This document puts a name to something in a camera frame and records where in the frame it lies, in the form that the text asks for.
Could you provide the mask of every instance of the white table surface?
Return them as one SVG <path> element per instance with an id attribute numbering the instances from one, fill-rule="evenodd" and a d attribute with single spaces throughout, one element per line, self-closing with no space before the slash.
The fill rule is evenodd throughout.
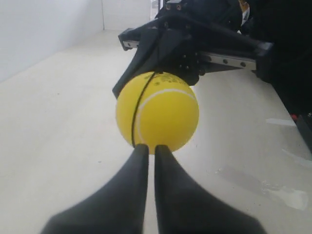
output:
<path id="1" fill-rule="evenodd" d="M 102 187 L 132 148 L 112 87 L 135 50 L 104 32 L 0 83 L 0 233 L 36 234 Z M 194 87 L 200 121 L 175 156 L 206 190 L 257 217 L 269 234 L 312 229 L 311 153 L 274 89 L 243 70 Z M 156 234 L 154 160 L 145 233 Z"/>

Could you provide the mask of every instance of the black string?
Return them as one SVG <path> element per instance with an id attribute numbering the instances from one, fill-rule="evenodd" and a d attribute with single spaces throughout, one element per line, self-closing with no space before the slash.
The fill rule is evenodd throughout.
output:
<path id="1" fill-rule="evenodd" d="M 136 102 L 136 108 L 135 108 L 135 111 L 133 113 L 133 117 L 132 117 L 132 125 L 131 125 L 131 143 L 132 143 L 132 146 L 135 147 L 136 146 L 136 143 L 135 143 L 135 134 L 134 134 L 134 131 L 135 131 L 135 124 L 136 124 L 136 118 L 137 118 L 137 111 L 138 111 L 138 108 L 140 106 L 140 102 L 141 102 L 141 99 L 143 97 L 143 94 L 145 92 L 145 90 L 147 89 L 148 85 L 151 83 L 151 81 L 153 80 L 153 78 L 155 77 L 156 74 L 160 74 L 160 73 L 163 73 L 162 70 L 159 69 L 159 42 L 160 42 L 160 30 L 159 30 L 159 25 L 158 25 L 158 34 L 157 34 L 157 66 L 155 68 L 155 71 L 153 72 L 153 74 L 151 75 L 151 77 L 148 79 L 148 81 L 146 82 L 145 86 L 143 87 L 142 89 L 142 92 L 140 94 L 140 96 L 138 97 L 137 99 L 137 102 Z"/>

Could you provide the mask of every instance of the white wall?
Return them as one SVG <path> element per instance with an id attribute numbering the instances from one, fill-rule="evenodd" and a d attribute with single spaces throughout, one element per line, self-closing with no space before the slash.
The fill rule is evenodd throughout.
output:
<path id="1" fill-rule="evenodd" d="M 0 81 L 101 30 L 101 0 L 0 0 Z"/>
<path id="2" fill-rule="evenodd" d="M 151 0 L 103 0 L 104 26 L 109 30 L 125 30 L 147 23 Z"/>

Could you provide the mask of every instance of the yellow ball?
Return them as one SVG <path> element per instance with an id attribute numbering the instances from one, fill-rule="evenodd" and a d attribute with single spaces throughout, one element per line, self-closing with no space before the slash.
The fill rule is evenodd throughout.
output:
<path id="1" fill-rule="evenodd" d="M 117 125 L 131 145 L 134 112 L 152 74 L 133 78 L 117 99 Z M 192 137 L 198 116 L 198 103 L 189 85 L 172 74 L 156 74 L 143 92 L 136 112 L 135 145 L 146 144 L 150 154 L 155 153 L 157 145 L 167 145 L 172 152 L 176 151 Z"/>

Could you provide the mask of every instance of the tennis ball seam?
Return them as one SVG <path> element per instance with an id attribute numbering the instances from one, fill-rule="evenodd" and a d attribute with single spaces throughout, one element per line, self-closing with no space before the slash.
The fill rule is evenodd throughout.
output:
<path id="1" fill-rule="evenodd" d="M 138 113 L 136 114 L 136 131 L 137 131 L 137 134 L 140 138 L 140 141 L 142 143 L 145 143 L 145 140 L 143 139 L 143 136 L 142 136 L 142 133 L 141 133 L 141 130 L 140 130 L 140 118 L 141 118 L 141 111 L 142 109 L 144 108 L 144 106 L 151 100 L 153 99 L 154 97 L 156 97 L 157 95 L 160 95 L 160 94 L 164 94 L 164 93 L 169 93 L 169 92 L 177 92 L 177 93 L 182 93 L 182 94 L 185 94 L 187 96 L 189 96 L 191 99 L 195 100 L 196 101 L 196 98 L 183 91 L 183 90 L 179 90 L 179 89 L 163 89 L 163 90 L 159 90 L 151 95 L 149 95 L 140 105 L 139 105 L 139 108 L 138 108 Z"/>

